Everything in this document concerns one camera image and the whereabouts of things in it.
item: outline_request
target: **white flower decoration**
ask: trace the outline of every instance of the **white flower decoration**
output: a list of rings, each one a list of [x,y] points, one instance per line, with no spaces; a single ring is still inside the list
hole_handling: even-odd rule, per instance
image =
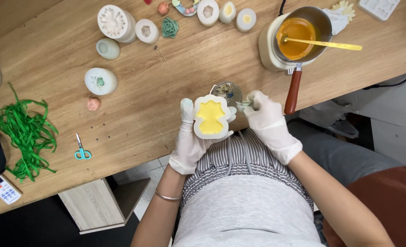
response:
[[[123,15],[118,12],[114,16],[114,11],[112,8],[108,8],[104,11],[104,14],[101,14],[99,21],[103,23],[102,29],[107,31],[107,34],[114,36],[119,35],[119,32],[123,30],[125,22],[123,20]]]
[[[331,7],[331,10],[334,11],[334,10],[343,8],[341,13],[342,13],[342,15],[346,15],[348,17],[348,23],[347,24],[349,24],[349,22],[352,21],[352,18],[355,16],[355,14],[354,14],[355,10],[352,9],[352,6],[354,6],[353,3],[349,4],[348,1],[342,0],[339,3],[333,5]]]

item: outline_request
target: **hand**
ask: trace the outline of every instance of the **hand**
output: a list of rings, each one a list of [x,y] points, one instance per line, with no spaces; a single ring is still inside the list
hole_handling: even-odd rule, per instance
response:
[[[273,102],[261,91],[253,91],[247,96],[252,106],[238,105],[249,121],[250,128],[270,149],[283,165],[287,165],[300,151],[302,143],[287,129],[281,104]]]
[[[231,106],[229,109],[232,116],[227,120],[228,123],[236,118],[236,108]],[[200,139],[194,133],[194,104],[192,100],[188,98],[182,99],[180,111],[182,113],[182,125],[176,139],[176,149],[171,153],[169,164],[180,174],[193,174],[197,167],[197,161],[203,157],[206,150],[213,143],[228,138],[233,134],[233,131],[229,131],[225,137],[220,139]]]

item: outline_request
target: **remote control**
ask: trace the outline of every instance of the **remote control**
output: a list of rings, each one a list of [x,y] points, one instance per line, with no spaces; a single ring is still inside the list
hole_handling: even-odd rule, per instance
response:
[[[6,203],[11,204],[17,201],[22,194],[2,175],[0,175],[0,198]]]

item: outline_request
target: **gold spoon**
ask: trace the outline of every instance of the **gold spoon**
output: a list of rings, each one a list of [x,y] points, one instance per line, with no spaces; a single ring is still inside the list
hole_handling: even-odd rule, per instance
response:
[[[361,51],[362,47],[359,45],[355,44],[341,44],[341,43],[330,43],[330,42],[322,42],[322,41],[312,41],[312,40],[297,40],[297,39],[292,39],[289,38],[288,36],[284,37],[284,43],[287,41],[294,41],[294,42],[302,42],[302,43],[308,43],[308,44],[315,44],[315,45],[322,45],[322,46],[328,46],[328,47],[334,47],[334,48],[340,48],[340,49],[347,49],[347,50],[353,50],[353,51]]]

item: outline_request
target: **melted orange wax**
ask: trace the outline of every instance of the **melted orange wax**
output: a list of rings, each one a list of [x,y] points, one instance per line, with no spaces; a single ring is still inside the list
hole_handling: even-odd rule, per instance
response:
[[[314,26],[303,18],[291,18],[284,20],[276,34],[279,49],[290,60],[301,59],[306,56],[313,48],[312,44],[287,41],[284,38],[288,36],[299,40],[316,40],[316,31]]]

